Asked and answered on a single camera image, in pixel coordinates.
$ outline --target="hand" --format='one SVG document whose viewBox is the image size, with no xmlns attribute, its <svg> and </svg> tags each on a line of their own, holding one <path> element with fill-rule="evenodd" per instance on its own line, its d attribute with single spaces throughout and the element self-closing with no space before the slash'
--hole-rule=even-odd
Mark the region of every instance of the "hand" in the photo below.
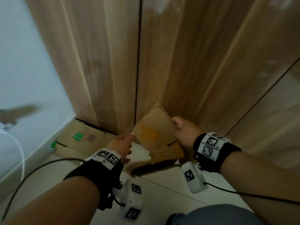
<svg viewBox="0 0 300 225">
<path fill-rule="evenodd" d="M 129 163 L 130 159 L 126 158 L 132 151 L 131 143 L 134 141 L 135 135 L 119 135 L 114 140 L 108 143 L 107 148 L 116 151 L 121 156 L 121 162 L 123 164 Z"/>
<path fill-rule="evenodd" d="M 185 120 L 182 117 L 172 117 L 172 120 L 179 128 L 175 132 L 175 135 L 180 143 L 185 147 L 192 148 L 197 137 L 202 134 L 200 128 L 193 122 Z"/>
</svg>

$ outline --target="cardboard piece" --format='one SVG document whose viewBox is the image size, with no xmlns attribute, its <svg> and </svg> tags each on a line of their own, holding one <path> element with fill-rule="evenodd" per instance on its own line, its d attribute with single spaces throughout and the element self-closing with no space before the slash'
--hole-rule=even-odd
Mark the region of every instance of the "cardboard piece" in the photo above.
<svg viewBox="0 0 300 225">
<path fill-rule="evenodd" d="M 158 103 L 133 130 L 142 146 L 150 152 L 151 159 L 129 163 L 125 166 L 128 174 L 143 166 L 148 167 L 147 174 L 153 173 L 158 170 L 149 171 L 148 165 L 184 158 L 185 154 L 175 136 L 176 125 Z"/>
<path fill-rule="evenodd" d="M 55 154 L 62 158 L 86 159 L 94 152 L 105 148 L 114 138 L 115 135 L 74 120 L 58 136 Z"/>
</svg>

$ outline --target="person's left hand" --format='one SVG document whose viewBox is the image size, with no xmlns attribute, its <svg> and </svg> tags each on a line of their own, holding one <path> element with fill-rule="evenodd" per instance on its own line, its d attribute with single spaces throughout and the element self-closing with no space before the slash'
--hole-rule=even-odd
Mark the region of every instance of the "person's left hand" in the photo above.
<svg viewBox="0 0 300 225">
<path fill-rule="evenodd" d="M 135 135 L 119 135 L 114 140 L 108 143 L 107 148 L 116 151 L 121 156 L 121 162 L 123 164 L 129 163 L 130 159 L 126 158 L 132 151 L 131 143 L 134 141 Z"/>
</svg>

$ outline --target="white cable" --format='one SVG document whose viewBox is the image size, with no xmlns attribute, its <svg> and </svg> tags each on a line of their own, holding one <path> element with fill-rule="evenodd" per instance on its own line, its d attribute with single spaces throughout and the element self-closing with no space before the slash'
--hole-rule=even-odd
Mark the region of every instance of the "white cable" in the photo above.
<svg viewBox="0 0 300 225">
<path fill-rule="evenodd" d="M 20 144 L 20 142 L 17 140 L 17 138 L 15 138 L 12 134 L 10 134 L 9 132 L 5 132 L 4 130 L 0 129 L 0 133 L 5 134 L 7 136 L 9 136 L 11 139 L 13 139 L 16 144 L 18 145 L 18 148 L 20 150 L 20 154 L 21 154 L 21 158 L 22 158 L 22 176 L 21 176 L 21 181 L 23 181 L 24 179 L 24 175 L 25 175 L 25 156 L 24 156 L 24 151 L 23 148 Z"/>
</svg>

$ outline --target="black wristband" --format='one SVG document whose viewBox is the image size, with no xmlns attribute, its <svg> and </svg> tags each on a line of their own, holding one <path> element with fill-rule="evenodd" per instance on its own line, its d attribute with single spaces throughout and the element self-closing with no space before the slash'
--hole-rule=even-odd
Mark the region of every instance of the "black wristband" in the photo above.
<svg viewBox="0 0 300 225">
<path fill-rule="evenodd" d="M 100 202 L 98 208 L 105 210 L 111 208 L 113 204 L 113 187 L 117 187 L 120 182 L 120 174 L 124 165 L 121 160 L 115 164 L 115 166 L 109 170 L 101 162 L 89 160 L 82 165 L 71 171 L 65 178 L 71 178 L 75 176 L 82 176 L 92 181 L 100 192 Z"/>
<path fill-rule="evenodd" d="M 194 142 L 193 145 L 193 150 L 194 150 L 194 155 L 193 158 L 199 162 L 200 166 L 202 169 L 208 171 L 208 172 L 218 172 L 220 174 L 220 168 L 221 165 L 223 164 L 223 162 L 225 161 L 225 159 L 227 158 L 228 155 L 230 155 L 232 152 L 234 151 L 242 151 L 239 147 L 231 144 L 228 141 L 224 141 L 222 136 L 219 136 L 217 134 L 214 133 L 214 135 L 209 136 L 209 138 L 212 138 L 212 140 L 214 141 L 223 141 L 223 145 L 222 147 L 218 150 L 217 148 L 213 147 L 212 145 L 209 144 L 205 144 L 203 142 L 201 142 L 204 137 L 206 137 L 207 134 L 201 134 L 200 136 L 197 137 L 197 139 Z M 201 151 L 202 149 L 200 149 L 200 144 L 203 144 L 203 150 L 207 150 L 209 153 L 207 155 L 204 155 L 205 153 L 203 153 L 203 151 Z M 212 152 L 210 150 L 216 150 L 217 152 L 217 156 L 216 158 L 212 158 L 211 154 Z"/>
</svg>

